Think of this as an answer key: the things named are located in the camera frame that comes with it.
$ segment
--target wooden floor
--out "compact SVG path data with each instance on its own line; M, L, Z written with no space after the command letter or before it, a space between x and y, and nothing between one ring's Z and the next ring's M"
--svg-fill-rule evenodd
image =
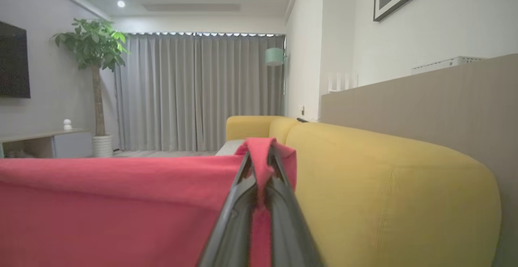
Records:
M174 157L200 157L214 156L216 152L160 152L160 151L117 151L114 157L146 157L146 158L174 158Z

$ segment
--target curtain pleat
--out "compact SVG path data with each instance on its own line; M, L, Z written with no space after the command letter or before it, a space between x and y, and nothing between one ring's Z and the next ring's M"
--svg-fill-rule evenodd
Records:
M281 115L283 36L132 35L116 87L122 150L215 151L234 115Z

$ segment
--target white snowman-shaped object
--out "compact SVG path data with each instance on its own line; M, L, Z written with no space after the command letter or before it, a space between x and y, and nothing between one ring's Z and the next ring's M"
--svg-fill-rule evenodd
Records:
M72 122L70 121L70 119L65 119L63 120L63 129L66 130L66 131L70 131L72 130Z

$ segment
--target indoor tree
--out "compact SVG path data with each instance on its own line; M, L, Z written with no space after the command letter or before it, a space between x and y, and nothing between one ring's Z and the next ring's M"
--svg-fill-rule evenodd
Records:
M60 44L74 52L79 69L88 67L92 70L94 102L96 111L96 136L105 136L104 112L102 110L102 95L100 88L100 68L115 71L115 66L126 66L121 57L128 53L124 44L127 35L115 31L111 22L102 20L85 20L74 18L73 32L58 33L53 36L56 45Z

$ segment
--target green lampshade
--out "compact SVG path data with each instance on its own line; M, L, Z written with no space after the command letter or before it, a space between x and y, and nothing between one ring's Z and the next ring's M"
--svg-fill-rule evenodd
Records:
M270 48L265 53L266 66L280 66L284 64L284 50Z

